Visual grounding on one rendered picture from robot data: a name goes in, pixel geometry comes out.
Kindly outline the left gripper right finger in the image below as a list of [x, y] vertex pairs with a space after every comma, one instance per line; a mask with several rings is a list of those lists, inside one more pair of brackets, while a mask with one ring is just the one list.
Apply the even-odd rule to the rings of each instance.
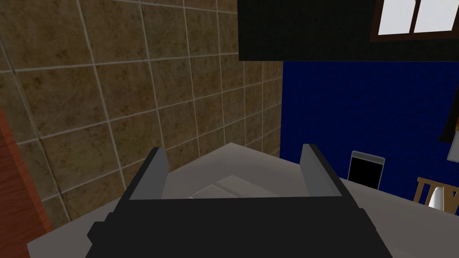
[[300, 171], [309, 197], [344, 197], [349, 191], [314, 144], [303, 144]]

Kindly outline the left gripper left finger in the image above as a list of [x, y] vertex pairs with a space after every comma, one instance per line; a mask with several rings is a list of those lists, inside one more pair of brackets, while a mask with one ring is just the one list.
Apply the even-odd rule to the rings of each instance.
[[154, 147], [123, 194], [123, 200], [162, 199], [169, 164], [163, 147]]

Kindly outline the black silver appliance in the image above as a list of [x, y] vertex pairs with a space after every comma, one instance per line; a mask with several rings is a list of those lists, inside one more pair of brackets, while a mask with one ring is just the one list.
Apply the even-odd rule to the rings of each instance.
[[384, 164], [381, 156], [352, 151], [347, 180], [378, 190]]

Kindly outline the wooden chair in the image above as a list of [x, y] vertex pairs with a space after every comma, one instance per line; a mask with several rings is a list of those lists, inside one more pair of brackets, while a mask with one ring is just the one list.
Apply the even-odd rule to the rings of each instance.
[[424, 185], [429, 185], [425, 205], [455, 215], [459, 208], [459, 187], [418, 177], [414, 202], [419, 203]]

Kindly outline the brown wooden cabinet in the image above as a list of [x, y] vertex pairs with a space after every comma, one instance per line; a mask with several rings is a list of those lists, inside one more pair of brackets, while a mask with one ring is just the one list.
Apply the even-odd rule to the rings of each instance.
[[27, 243], [52, 225], [0, 108], [0, 258], [30, 258]]

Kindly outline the brown framed window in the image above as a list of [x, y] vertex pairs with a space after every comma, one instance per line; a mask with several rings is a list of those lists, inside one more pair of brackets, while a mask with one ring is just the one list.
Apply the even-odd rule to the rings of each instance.
[[376, 0], [371, 42], [459, 39], [459, 0]]

